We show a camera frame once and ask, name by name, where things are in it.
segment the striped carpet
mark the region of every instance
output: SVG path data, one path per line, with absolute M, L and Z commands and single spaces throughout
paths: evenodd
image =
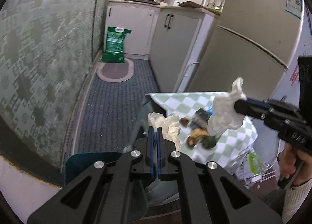
M 159 92 L 147 60 L 132 59 L 134 76 L 106 82 L 96 75 L 90 90 L 78 152 L 122 152 L 130 140 L 143 96 Z

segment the oval rug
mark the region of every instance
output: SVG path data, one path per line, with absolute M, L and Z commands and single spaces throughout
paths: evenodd
M 99 63 L 96 74 L 102 81 L 122 82 L 133 76 L 134 65 L 127 58 L 124 59 L 124 63 Z

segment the green rice bag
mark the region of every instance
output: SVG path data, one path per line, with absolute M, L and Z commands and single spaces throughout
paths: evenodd
M 131 30 L 108 27 L 102 62 L 124 63 L 124 38 Z

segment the crumpled tissue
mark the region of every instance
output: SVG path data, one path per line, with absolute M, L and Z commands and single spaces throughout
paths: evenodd
M 163 138 L 173 141 L 177 151 L 181 150 L 181 144 L 178 139 L 180 133 L 180 117 L 171 115 L 165 118 L 162 114 L 153 112 L 148 115 L 149 126 L 154 128 L 156 132 L 158 127 L 162 128 Z
M 207 126 L 207 131 L 211 136 L 218 138 L 227 129 L 237 130 L 243 125 L 245 116 L 236 113 L 234 109 L 234 103 L 237 100 L 247 99 L 241 87 L 243 82 L 243 78 L 238 77 L 232 84 L 231 93 L 217 96 L 213 100 L 213 115 L 209 118 Z

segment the checkered tablecloth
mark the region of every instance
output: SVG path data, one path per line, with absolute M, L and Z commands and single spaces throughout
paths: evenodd
M 157 93 L 149 95 L 166 110 L 167 116 L 174 114 L 179 115 L 180 118 L 192 118 L 198 109 L 210 109 L 214 98 L 222 94 L 224 92 Z M 202 163 L 215 161 L 230 173 L 235 171 L 243 155 L 252 147 L 258 137 L 256 128 L 247 116 L 238 130 L 227 130 L 222 134 L 217 145 L 211 150 L 203 149 L 201 144 L 190 149 L 186 145 L 186 139 L 190 134 L 191 128 L 181 126 L 179 134 L 181 152 L 198 161 L 197 157 L 202 156 L 201 153 L 205 151 L 204 156 L 207 156 L 207 159 L 202 160 Z

